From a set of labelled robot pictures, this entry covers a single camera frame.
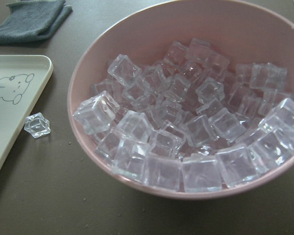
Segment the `clear ice cubes pile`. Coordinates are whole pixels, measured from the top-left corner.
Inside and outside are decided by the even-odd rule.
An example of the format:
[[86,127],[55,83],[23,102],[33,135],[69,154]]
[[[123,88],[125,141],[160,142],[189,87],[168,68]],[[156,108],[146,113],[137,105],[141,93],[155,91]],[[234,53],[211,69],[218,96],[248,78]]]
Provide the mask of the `clear ice cubes pile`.
[[175,192],[237,187],[294,155],[294,94],[286,68],[229,63],[197,38],[152,65],[118,55],[73,118],[114,174]]

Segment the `stray clear ice cube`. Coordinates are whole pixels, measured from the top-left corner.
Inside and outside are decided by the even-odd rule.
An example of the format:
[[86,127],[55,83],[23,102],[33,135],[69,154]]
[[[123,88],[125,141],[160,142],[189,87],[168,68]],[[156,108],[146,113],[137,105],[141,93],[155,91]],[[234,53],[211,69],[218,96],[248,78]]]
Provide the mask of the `stray clear ice cube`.
[[48,135],[51,132],[50,122],[44,118],[42,113],[27,116],[24,121],[24,130],[35,139]]

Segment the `pink bowl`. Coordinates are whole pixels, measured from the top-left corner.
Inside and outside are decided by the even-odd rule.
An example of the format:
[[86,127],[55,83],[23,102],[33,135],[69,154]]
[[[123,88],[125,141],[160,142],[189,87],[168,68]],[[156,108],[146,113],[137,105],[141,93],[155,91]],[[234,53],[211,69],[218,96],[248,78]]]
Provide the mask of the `pink bowl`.
[[172,41],[203,38],[231,60],[272,62],[289,70],[294,92],[294,23],[261,6],[239,0],[176,0],[138,11],[101,34],[79,60],[68,90],[68,114],[89,98],[89,87],[106,76],[107,61],[119,54],[148,64]]

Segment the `cream rabbit tray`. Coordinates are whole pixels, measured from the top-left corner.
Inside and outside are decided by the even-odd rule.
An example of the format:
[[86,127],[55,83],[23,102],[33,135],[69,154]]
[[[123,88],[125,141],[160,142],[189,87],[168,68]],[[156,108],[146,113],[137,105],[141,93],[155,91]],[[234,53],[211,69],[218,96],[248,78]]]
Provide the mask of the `cream rabbit tray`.
[[44,55],[0,55],[0,169],[52,72]]

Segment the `grey folded cloth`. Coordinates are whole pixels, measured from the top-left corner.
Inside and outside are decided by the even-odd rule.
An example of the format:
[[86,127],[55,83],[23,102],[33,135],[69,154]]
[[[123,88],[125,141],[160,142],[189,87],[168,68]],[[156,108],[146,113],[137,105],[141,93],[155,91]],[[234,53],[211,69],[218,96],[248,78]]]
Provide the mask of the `grey folded cloth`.
[[6,6],[10,15],[0,24],[0,45],[49,39],[73,10],[64,0],[20,0]]

